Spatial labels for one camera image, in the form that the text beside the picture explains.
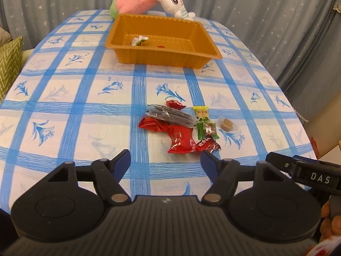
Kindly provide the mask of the person's right hand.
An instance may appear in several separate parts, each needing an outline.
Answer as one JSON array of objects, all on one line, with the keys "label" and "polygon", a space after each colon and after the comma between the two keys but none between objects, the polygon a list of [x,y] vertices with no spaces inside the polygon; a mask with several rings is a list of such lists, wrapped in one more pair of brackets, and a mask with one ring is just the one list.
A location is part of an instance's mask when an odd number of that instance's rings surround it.
[{"label": "person's right hand", "polygon": [[324,220],[320,226],[320,241],[341,235],[341,217],[337,215],[331,219],[330,212],[330,202],[328,201],[321,209],[321,217]]}]

